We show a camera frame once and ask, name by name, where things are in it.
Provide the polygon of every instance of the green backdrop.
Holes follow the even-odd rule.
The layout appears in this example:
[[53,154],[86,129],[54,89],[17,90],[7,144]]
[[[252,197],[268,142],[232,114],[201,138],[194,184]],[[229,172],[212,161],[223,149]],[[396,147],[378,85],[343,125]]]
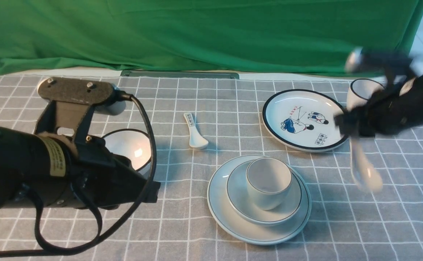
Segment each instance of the green backdrop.
[[96,66],[341,74],[409,51],[423,0],[0,0],[0,75]]

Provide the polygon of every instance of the white cup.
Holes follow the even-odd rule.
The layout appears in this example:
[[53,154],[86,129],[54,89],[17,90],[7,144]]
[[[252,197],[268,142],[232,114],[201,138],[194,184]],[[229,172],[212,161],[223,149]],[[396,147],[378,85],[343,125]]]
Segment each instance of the white cup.
[[366,104],[375,91],[382,89],[384,87],[380,83],[370,79],[352,81],[347,93],[347,109],[350,111],[354,107]]
[[284,162],[264,157],[249,164],[246,180],[250,200],[262,210],[271,210],[287,198],[292,173]]

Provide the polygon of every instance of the plate with black rim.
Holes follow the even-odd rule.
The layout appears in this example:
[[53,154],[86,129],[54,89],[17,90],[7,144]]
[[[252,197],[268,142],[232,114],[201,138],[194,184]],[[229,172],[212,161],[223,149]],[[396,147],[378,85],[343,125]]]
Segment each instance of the plate with black rim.
[[326,152],[344,143],[334,116],[346,109],[329,96],[310,90],[287,90],[263,106],[263,123],[282,144],[303,152]]

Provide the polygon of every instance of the gray checkered tablecloth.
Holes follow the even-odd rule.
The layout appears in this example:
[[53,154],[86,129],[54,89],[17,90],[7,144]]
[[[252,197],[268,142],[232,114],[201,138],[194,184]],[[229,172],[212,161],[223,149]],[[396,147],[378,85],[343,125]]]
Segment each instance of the gray checkered tablecloth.
[[[40,76],[0,77],[0,126],[32,132],[46,106],[35,91]],[[395,138],[361,143],[384,180],[381,193],[360,192],[350,177],[349,147],[319,154],[294,151],[277,142],[259,112],[277,91],[309,89],[345,105],[348,83],[224,79],[94,79],[135,94],[148,110],[158,144],[155,179],[162,182],[156,204],[142,204],[111,238],[78,256],[13,260],[204,260],[204,261],[420,261],[423,260],[423,126]],[[116,117],[95,115],[90,129],[144,129],[129,105]],[[206,150],[188,147],[183,113],[195,115]],[[302,233],[276,246],[254,246],[229,236],[213,220],[206,189],[213,172],[239,155],[275,157],[295,167],[313,198]],[[127,209],[103,212],[106,226]],[[34,210],[0,210],[0,250],[36,248]],[[59,246],[73,247],[96,233],[87,211],[51,209],[42,233]]]

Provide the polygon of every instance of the white saucer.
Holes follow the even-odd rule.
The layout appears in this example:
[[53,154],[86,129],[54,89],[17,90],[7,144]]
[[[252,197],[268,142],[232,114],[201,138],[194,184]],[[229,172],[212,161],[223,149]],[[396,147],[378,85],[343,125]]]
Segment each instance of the white saucer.
[[309,90],[287,90],[271,96],[263,106],[263,122],[279,142],[303,152],[325,152],[347,136],[334,124],[345,109],[330,97]]
[[226,183],[230,173],[238,165],[262,157],[245,155],[231,159],[218,168],[208,184],[207,202],[218,225],[231,236],[254,245],[273,245],[289,240],[302,231],[311,213],[311,196],[303,179],[291,169],[298,182],[303,185],[299,210],[287,222],[275,226],[257,225],[242,218],[228,200]]
[[294,179],[289,187],[288,196],[281,205],[272,210],[262,210],[249,200],[247,193],[245,175],[250,163],[252,161],[237,166],[228,177],[226,191],[233,208],[248,221],[265,226],[276,225],[291,218],[299,209],[301,203],[301,189],[298,179],[292,174]]

